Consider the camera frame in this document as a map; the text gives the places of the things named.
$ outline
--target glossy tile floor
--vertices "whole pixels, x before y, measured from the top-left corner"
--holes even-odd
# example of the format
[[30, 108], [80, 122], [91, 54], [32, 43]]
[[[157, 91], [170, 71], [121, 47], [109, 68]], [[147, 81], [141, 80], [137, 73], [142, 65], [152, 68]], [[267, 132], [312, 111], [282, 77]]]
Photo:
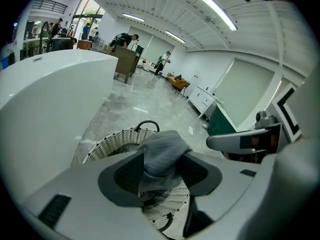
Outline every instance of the glossy tile floor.
[[[195, 152], [221, 157], [206, 145], [209, 135], [201, 126], [205, 121], [198, 119], [199, 111], [186, 103], [186, 97], [175, 93], [164, 77], [137, 68], [127, 84], [124, 78], [115, 73], [111, 94], [88, 125], [71, 166], [81, 164], [95, 143], [105, 136], [135, 127], [144, 120], [157, 122], [160, 131], [176, 130]], [[193, 136], [189, 136], [189, 126], [193, 128]], [[151, 123], [143, 127], [156, 130]]]

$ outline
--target black slot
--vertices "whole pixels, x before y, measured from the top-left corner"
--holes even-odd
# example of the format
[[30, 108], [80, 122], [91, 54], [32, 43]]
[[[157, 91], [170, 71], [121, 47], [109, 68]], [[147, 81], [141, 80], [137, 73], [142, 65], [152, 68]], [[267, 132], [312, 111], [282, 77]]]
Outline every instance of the black slot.
[[69, 196], [62, 194], [55, 195], [38, 216], [39, 220], [53, 229], [60, 219], [62, 213], [65, 211], [70, 200], [71, 197]]
[[244, 175], [248, 175], [250, 177], [254, 177], [256, 176], [256, 172], [253, 171], [253, 170], [247, 170], [247, 169], [244, 169], [242, 171], [240, 171], [241, 174], [244, 174]]

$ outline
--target ceiling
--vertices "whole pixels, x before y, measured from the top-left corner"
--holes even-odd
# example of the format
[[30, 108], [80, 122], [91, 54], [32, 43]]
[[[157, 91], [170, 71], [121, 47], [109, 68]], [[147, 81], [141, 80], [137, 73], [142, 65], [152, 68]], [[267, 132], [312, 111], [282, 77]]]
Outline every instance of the ceiling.
[[113, 17], [124, 19], [123, 13], [127, 13], [143, 18], [149, 28], [170, 31], [185, 40], [183, 45], [190, 52], [249, 53], [276, 61], [304, 77], [318, 62], [317, 40], [290, 2], [214, 0], [237, 26], [237, 31], [231, 31], [202, 0], [95, 1]]

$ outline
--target towel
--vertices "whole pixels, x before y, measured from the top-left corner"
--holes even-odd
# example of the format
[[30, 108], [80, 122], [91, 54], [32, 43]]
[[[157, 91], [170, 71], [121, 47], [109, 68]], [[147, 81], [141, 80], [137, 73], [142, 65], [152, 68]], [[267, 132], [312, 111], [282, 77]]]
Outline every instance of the towel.
[[144, 154], [140, 193], [166, 191], [181, 184], [182, 178], [175, 165], [184, 153], [191, 151], [191, 148], [177, 131], [156, 132], [144, 139], [136, 150], [142, 150]]

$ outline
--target ceiling light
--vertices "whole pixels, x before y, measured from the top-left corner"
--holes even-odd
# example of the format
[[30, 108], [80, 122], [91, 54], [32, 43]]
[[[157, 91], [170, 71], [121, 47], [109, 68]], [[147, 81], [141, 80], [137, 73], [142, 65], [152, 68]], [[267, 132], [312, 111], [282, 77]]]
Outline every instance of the ceiling light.
[[138, 18], [138, 17], [132, 16], [132, 15], [129, 15], [129, 14], [125, 14], [125, 13], [123, 13], [123, 16], [129, 17], [129, 18], [133, 18], [133, 19], [136, 19], [136, 20], [142, 21], [142, 22], [145, 21], [143, 18]]
[[222, 8], [216, 4], [213, 0], [202, 0], [204, 1], [208, 6], [210, 6], [220, 17], [221, 19], [228, 25], [228, 27], [232, 31], [236, 31], [237, 27], [232, 22], [232, 20], [229, 18], [229, 16], [222, 10]]
[[178, 39], [181, 43], [186, 43], [185, 41], [183, 41], [182, 39], [180, 39], [179, 37], [177, 37], [176, 35], [170, 33], [169, 31], [166, 31], [167, 34], [169, 34], [170, 36], [173, 36], [175, 39]]

